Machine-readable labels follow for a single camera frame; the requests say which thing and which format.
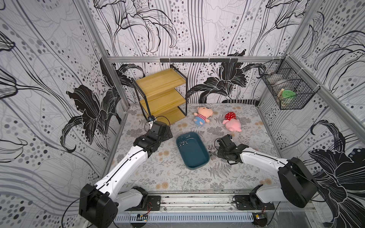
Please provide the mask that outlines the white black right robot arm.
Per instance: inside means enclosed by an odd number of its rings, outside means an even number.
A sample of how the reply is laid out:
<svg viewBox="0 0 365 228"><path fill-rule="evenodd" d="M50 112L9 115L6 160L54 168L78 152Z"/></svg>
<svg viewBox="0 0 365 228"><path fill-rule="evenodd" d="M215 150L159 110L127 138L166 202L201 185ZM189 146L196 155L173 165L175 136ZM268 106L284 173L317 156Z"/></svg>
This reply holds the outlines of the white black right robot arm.
<svg viewBox="0 0 365 228"><path fill-rule="evenodd" d="M218 138L216 142L218 157L225 159L229 165L245 163L279 179L279 184L260 184L250 192L253 208L258 208L260 203L275 201L290 202L298 208L304 208L319 192L317 181L298 158L287 160L258 152L245 144L236 145L231 135Z"/></svg>

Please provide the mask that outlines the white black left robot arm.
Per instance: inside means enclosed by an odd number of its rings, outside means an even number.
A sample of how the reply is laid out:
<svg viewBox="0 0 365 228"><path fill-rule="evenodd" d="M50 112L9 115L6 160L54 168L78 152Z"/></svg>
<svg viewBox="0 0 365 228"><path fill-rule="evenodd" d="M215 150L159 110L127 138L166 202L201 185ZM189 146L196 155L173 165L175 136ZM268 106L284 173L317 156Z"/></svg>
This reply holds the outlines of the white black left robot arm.
<svg viewBox="0 0 365 228"><path fill-rule="evenodd" d="M127 179L143 164L162 142L173 137L170 125L154 120L150 129L136 138L126 156L101 180L86 184L80 191L79 214L97 228L109 227L119 211L150 210L148 192L133 187L121 192Z"/></svg>

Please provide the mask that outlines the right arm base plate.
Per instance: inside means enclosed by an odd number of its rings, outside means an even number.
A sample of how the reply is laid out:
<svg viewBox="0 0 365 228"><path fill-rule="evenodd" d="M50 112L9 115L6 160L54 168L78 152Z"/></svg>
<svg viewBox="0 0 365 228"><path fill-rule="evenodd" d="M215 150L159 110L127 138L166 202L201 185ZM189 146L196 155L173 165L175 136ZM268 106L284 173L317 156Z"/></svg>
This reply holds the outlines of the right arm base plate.
<svg viewBox="0 0 365 228"><path fill-rule="evenodd" d="M232 198L236 208L240 211L246 210L274 210L275 206L273 203L263 203L256 196L250 195L234 195Z"/></svg>

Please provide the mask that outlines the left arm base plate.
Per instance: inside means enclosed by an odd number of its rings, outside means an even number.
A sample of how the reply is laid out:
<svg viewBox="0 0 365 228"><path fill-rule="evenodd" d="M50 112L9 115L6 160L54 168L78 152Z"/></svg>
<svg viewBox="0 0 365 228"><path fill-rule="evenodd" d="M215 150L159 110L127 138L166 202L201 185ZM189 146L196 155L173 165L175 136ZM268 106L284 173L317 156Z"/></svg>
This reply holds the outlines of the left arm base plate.
<svg viewBox="0 0 365 228"><path fill-rule="evenodd" d="M159 211L161 207L160 195L148 195L142 199L142 202L136 206L127 209L126 211Z"/></svg>

